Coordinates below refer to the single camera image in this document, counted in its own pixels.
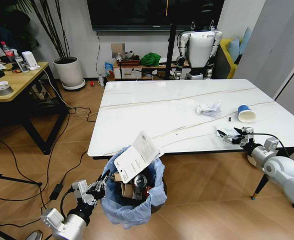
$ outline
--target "coca-cola bottle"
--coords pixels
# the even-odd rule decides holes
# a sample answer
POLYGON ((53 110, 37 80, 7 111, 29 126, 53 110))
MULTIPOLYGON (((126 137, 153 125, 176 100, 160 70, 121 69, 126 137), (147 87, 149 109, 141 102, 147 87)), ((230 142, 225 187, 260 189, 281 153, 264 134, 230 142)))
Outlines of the coca-cola bottle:
POLYGON ((6 43, 4 41, 0 42, 2 45, 2 50, 6 54, 6 56, 9 58, 11 63, 15 62, 15 55, 13 54, 13 51, 11 48, 7 47, 6 43))

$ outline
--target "white cable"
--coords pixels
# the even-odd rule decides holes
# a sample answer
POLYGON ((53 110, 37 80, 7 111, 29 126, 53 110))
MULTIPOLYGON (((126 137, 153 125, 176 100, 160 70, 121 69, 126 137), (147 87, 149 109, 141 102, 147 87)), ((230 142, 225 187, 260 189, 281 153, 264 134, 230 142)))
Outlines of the white cable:
POLYGON ((87 113, 87 111, 85 111, 85 110, 77 111, 76 107, 70 106, 68 103, 66 103, 66 102, 62 99, 62 97, 60 96, 60 94, 58 93, 58 91, 57 91, 57 90, 54 88, 54 86, 52 85, 52 83, 51 83, 51 81, 50 81, 50 77, 49 77, 48 73, 46 72, 46 70, 43 69, 41 66, 39 66, 39 68, 40 68, 41 70, 43 70, 44 73, 47 75, 47 78, 48 78, 49 84, 51 85, 52 89, 57 93, 57 96, 60 98, 60 100, 61 100, 64 104, 66 104, 66 106, 70 107, 71 109, 75 109, 75 113, 77 113, 77 115, 78 115, 80 118, 84 118, 84 119, 86 119, 86 118, 88 118, 88 117, 90 117, 90 116, 95 115, 95 114, 98 113, 98 112, 94 112, 94 113, 92 113, 92 114, 90 114, 90 115, 87 115, 87 116, 80 116, 81 113, 87 113))

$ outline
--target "white flower pot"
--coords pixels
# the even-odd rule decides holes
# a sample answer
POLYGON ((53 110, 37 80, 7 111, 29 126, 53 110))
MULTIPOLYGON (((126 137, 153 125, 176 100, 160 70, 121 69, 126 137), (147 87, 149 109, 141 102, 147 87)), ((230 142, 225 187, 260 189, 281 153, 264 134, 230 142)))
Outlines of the white flower pot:
POLYGON ((53 65, 59 75, 59 79, 62 82, 62 86, 66 90, 76 90, 85 86, 86 82, 83 79, 80 62, 76 57, 70 57, 74 59, 71 63, 59 63, 60 59, 53 61, 53 65))

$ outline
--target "tripod stand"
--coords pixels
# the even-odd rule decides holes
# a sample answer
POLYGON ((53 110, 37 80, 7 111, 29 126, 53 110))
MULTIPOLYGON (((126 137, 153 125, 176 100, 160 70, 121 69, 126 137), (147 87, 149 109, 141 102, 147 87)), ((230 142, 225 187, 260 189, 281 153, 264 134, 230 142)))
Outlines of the tripod stand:
POLYGON ((19 182, 19 183, 25 183, 25 184, 34 184, 34 185, 38 185, 39 187, 42 185, 42 182, 35 182, 35 181, 27 181, 27 180, 22 180, 22 179, 18 179, 18 178, 13 178, 13 177, 8 177, 8 176, 3 176, 0 173, 0 179, 3 180, 9 180, 9 181, 13 181, 13 182, 19 182))

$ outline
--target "yellow chair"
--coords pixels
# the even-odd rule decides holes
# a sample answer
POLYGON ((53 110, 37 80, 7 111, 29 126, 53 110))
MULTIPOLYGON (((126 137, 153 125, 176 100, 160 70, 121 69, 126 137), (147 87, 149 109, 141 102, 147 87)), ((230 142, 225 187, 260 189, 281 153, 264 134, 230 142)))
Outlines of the yellow chair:
POLYGON ((213 70, 215 79, 231 79, 238 67, 234 64, 228 52, 228 44, 232 39, 222 39, 216 53, 216 63, 213 70))

